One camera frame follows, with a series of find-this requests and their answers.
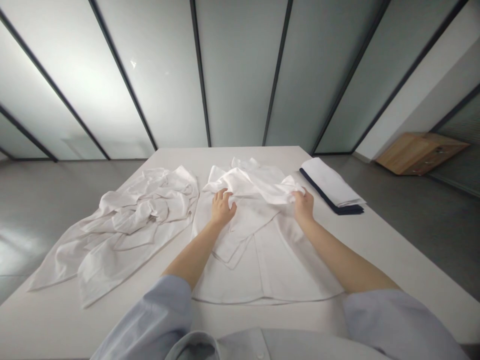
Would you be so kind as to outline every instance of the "glass panel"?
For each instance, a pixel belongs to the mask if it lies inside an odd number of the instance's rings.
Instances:
[[[0,49],[3,107],[58,159],[104,159],[3,24]]]
[[[199,0],[196,9],[212,146],[261,146],[287,1]]]
[[[88,1],[2,0],[0,5],[112,159],[153,154]]]
[[[47,158],[10,121],[0,113],[0,147],[15,158]]]
[[[480,197],[480,94],[470,100],[437,133],[470,144],[429,174]]]
[[[189,2],[99,7],[158,147],[208,146]]]
[[[350,152],[456,0],[392,1],[316,153]]]
[[[381,3],[295,0],[266,145],[312,150]]]

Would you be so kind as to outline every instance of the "shirt sleeve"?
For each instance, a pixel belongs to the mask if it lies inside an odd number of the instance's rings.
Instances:
[[[162,276],[113,328],[91,360],[164,359],[190,331],[191,296],[184,279]]]
[[[401,290],[354,293],[343,309],[351,339],[391,359],[468,360],[440,320]]]

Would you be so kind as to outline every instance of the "wooden cabinet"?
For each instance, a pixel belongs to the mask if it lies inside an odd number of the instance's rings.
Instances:
[[[423,175],[469,146],[431,132],[407,132],[376,162],[397,175]]]

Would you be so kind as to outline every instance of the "person's right hand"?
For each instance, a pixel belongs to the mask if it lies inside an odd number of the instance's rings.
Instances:
[[[227,188],[223,188],[215,194],[211,201],[211,220],[210,222],[223,228],[229,223],[237,212],[237,204],[233,202],[231,208],[229,206],[229,198],[232,192],[226,192]]]
[[[301,191],[291,193],[295,197],[295,220],[297,223],[314,219],[314,196],[306,188],[303,189],[305,195]]]

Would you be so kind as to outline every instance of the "concrete floor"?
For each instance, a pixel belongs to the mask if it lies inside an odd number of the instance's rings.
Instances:
[[[480,200],[347,155],[322,159],[383,219],[480,301]],[[143,161],[0,163],[0,304],[62,233]]]

